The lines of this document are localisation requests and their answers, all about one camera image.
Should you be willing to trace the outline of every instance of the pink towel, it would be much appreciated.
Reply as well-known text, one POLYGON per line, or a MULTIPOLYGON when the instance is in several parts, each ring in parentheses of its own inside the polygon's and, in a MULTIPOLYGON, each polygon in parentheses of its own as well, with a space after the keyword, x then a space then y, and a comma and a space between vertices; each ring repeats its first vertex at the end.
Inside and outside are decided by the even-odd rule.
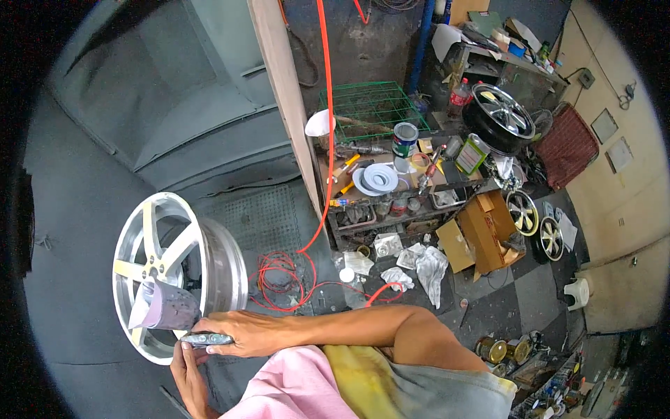
POLYGON ((283 349, 249 382, 242 400, 220 419, 355 419, 340 397, 326 356, 315 346, 283 349))

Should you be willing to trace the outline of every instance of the silver alloy wheel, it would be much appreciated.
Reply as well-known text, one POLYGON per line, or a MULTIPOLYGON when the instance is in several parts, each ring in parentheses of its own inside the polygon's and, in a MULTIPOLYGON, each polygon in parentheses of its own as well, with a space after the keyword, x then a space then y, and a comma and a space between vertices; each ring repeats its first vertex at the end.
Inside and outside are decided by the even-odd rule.
POLYGON ((472 87, 472 96, 484 112, 509 133, 523 139, 535 135, 533 119, 512 96, 484 83, 472 87))
POLYGON ((539 215, 531 197, 516 190, 507 194, 506 202, 517 230, 524 236, 534 235, 539 225, 539 215))
MULTIPOLYGON (((174 331, 176 337, 165 339, 164 331, 128 329, 128 320, 142 281, 159 280, 186 287, 182 268, 182 262, 186 260, 190 270, 200 276, 200 311, 203 316, 246 307, 247 271, 242 252, 228 230, 215 221, 198 220, 188 203, 177 194, 159 192, 151 195, 133 210, 121 230, 114 252, 112 283, 123 331, 142 356, 160 365, 172 362, 174 343, 184 332, 174 331), (171 243, 161 243, 159 221, 173 229, 184 229, 171 243)), ((198 289, 189 291, 198 296, 198 289)))
POLYGON ((551 261, 563 256, 563 234, 558 222, 552 217, 544 217, 540 222, 540 245, 551 261))

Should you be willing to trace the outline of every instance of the hand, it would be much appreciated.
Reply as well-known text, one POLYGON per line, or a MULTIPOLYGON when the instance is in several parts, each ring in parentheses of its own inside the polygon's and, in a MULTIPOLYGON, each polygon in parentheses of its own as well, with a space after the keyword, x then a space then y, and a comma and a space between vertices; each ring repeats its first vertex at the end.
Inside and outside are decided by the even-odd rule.
POLYGON ((194 419, 207 418, 210 411, 207 404, 207 387, 198 371, 198 365, 207 358, 204 349, 193 349, 186 342, 177 342, 174 345, 170 371, 186 409, 194 419))
POLYGON ((287 329, 290 319, 276 318, 245 310, 211 313, 192 332, 213 332, 231 336, 234 343, 210 345, 208 353, 237 357, 264 357, 294 346, 295 333, 287 329))

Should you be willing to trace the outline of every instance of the green wire rack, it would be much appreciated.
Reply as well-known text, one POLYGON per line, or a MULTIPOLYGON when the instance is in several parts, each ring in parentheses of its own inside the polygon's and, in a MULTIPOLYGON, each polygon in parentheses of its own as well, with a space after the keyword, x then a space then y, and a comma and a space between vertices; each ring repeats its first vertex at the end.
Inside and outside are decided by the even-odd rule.
MULTIPOLYGON (((320 109, 328 108, 326 89, 319 93, 320 109)), ((430 128, 396 82, 367 82, 333 87, 333 114, 347 118, 335 126, 336 142, 349 144, 362 139, 391 139, 398 122, 414 124, 419 131, 430 128), (388 133, 381 127, 389 129, 388 133)))

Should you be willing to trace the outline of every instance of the white plastic stool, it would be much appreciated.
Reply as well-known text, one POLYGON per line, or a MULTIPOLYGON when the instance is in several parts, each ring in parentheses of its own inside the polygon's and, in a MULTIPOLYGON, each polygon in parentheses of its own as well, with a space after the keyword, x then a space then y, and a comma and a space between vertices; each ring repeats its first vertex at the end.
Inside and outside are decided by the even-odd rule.
POLYGON ((588 303, 588 282, 584 278, 579 278, 573 284, 564 286, 563 293, 575 298, 575 304, 567 308, 569 311, 582 308, 588 303))

